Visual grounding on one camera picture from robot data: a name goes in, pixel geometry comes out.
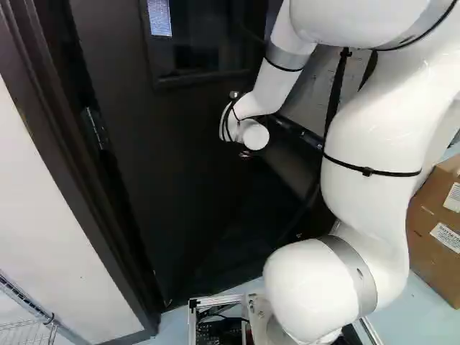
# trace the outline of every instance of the black door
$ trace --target black door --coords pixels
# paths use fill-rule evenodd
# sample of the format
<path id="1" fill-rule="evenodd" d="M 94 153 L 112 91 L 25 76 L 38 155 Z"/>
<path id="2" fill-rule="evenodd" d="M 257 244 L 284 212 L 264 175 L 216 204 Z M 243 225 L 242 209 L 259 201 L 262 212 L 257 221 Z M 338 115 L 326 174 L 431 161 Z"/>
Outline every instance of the black door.
<path id="1" fill-rule="evenodd" d="M 218 125 L 264 52 L 264 0 L 70 0 L 84 60 L 165 304 L 242 201 Z"/>

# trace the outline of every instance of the wire rack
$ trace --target wire rack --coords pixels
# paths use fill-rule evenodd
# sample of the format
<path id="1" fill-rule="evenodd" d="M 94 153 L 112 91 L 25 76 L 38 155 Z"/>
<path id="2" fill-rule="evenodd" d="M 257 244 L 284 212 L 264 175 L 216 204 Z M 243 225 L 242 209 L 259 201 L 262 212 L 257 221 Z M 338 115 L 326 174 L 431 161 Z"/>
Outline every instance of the wire rack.
<path id="1" fill-rule="evenodd" d="M 0 324 L 1 345 L 52 345 L 58 326 L 48 328 L 38 320 Z"/>
<path id="2" fill-rule="evenodd" d="M 1 270 L 0 293 L 9 296 L 34 317 L 33 320 L 0 323 L 0 345 L 53 345 L 56 333 L 75 345 L 90 345 L 66 327 L 54 313 L 46 311 Z"/>

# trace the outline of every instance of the label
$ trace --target label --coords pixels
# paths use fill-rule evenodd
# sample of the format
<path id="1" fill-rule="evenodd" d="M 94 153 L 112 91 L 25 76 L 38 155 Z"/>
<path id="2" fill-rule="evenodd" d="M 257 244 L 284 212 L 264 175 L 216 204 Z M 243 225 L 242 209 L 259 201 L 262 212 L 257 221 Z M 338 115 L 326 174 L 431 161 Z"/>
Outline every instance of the label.
<path id="1" fill-rule="evenodd" d="M 452 249 L 455 253 L 460 254 L 460 235 L 450 230 L 447 225 L 438 223 L 431 230 L 430 235 L 449 249 Z"/>
<path id="2" fill-rule="evenodd" d="M 443 206 L 453 212 L 460 212 L 460 183 L 455 182 L 452 185 Z"/>

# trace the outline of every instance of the cardboard box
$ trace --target cardboard box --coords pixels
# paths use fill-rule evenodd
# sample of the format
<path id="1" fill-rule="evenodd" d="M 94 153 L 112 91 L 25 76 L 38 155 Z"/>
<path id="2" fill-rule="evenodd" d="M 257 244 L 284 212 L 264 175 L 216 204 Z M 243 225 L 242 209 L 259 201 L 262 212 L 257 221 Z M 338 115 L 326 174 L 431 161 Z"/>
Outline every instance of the cardboard box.
<path id="1" fill-rule="evenodd" d="M 410 268 L 460 308 L 460 155 L 438 164 L 412 198 L 407 217 Z"/>

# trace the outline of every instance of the circuit board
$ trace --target circuit board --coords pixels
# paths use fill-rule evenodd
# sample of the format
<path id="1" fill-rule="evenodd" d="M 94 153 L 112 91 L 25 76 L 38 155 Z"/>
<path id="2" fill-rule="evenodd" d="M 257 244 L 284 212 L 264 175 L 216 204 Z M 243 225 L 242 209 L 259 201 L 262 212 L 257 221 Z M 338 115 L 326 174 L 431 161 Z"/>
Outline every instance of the circuit board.
<path id="1" fill-rule="evenodd" d="M 199 323 L 196 326 L 197 345 L 244 345 L 242 322 L 222 320 Z"/>

